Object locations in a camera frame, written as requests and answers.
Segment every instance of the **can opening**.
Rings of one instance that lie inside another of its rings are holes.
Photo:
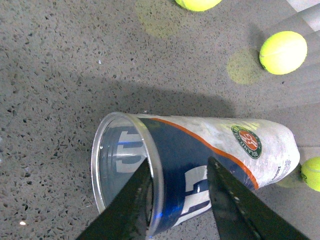
[[[146,146],[134,124],[119,117],[110,121],[98,146],[100,199],[106,208],[147,157]],[[146,218],[151,218],[153,186],[148,188]]]

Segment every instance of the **orange stripe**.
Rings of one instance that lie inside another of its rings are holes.
[[[227,159],[230,159],[232,160],[234,163],[236,163],[237,165],[239,165],[240,168],[242,168],[242,170],[249,176],[249,178],[251,179],[253,185],[254,185],[254,188],[255,189],[258,189],[259,188],[259,184],[257,183],[257,180],[255,178],[255,176],[252,174],[252,172],[249,170],[249,168],[247,168],[246,165],[243,164],[242,161],[240,161],[238,158],[236,158],[235,156],[229,154],[229,153],[226,153],[212,145],[210,145],[206,140],[204,140],[202,137],[200,137],[199,135],[195,134],[194,132],[184,128],[183,126],[180,126],[178,124],[175,124],[173,122],[170,122],[170,121],[167,121],[167,120],[163,120],[163,119],[160,119],[160,118],[151,118],[152,120],[155,120],[155,121],[159,121],[159,122],[162,122],[162,123],[165,123],[165,124],[168,124],[168,125],[171,125],[177,129],[180,129],[181,131],[185,132],[186,134],[189,134],[190,136],[192,136],[193,138],[199,140],[201,143],[203,143],[205,146],[207,146],[208,148],[210,148],[212,151],[214,151],[216,154],[219,154],[223,157],[226,157]]]

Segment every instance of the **can label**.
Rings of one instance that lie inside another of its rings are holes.
[[[277,182],[299,162],[292,132],[266,120],[138,115],[158,150],[164,200],[156,233],[211,209],[208,158],[250,190]]]

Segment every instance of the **granite surface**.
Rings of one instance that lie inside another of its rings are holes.
[[[305,36],[308,57],[271,75],[258,51],[284,30]],[[0,239],[74,239],[98,215],[91,147],[111,112],[268,119],[319,155],[319,64],[319,36],[285,0],[199,13],[171,0],[0,1]],[[320,239],[318,192],[256,194]],[[208,212],[154,239],[219,237]]]

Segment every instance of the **roland garros logo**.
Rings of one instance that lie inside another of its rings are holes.
[[[252,131],[242,126],[232,126],[231,130],[235,139],[245,152],[253,159],[258,159],[262,153],[262,144],[259,137]]]

